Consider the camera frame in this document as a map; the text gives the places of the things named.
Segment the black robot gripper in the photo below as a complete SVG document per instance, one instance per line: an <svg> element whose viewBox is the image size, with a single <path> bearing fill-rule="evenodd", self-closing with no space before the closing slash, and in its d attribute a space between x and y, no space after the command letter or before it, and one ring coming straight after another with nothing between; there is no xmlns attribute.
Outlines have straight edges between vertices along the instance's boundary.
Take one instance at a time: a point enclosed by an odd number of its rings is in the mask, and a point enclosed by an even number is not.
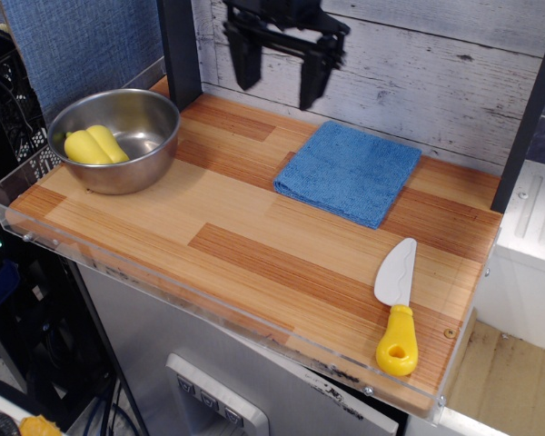
<svg viewBox="0 0 545 436"><path fill-rule="evenodd" d="M261 80L262 47L302 56L301 110L324 95L333 70L342 68L350 28L322 10L320 1L226 1L228 38L237 84Z"/></svg>

